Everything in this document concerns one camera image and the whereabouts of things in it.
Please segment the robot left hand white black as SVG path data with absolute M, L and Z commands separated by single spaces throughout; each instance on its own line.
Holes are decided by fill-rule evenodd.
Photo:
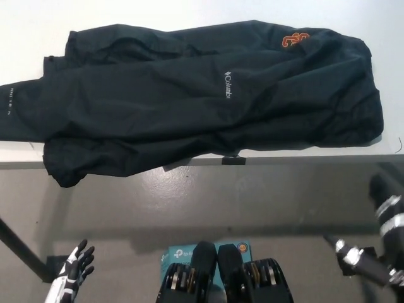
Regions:
M 62 265 L 61 270 L 53 280 L 45 303 L 74 303 L 79 289 L 86 278 L 94 271 L 92 265 L 95 247 L 83 239 L 71 252 Z

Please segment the robot right hand black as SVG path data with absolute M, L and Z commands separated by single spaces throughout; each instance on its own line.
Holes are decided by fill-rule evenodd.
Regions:
M 370 255 L 364 248 L 348 244 L 334 235 L 324 235 L 333 248 L 340 268 L 394 290 L 403 288 L 403 195 L 381 175 L 372 176 L 369 196 L 374 203 L 384 255 Z

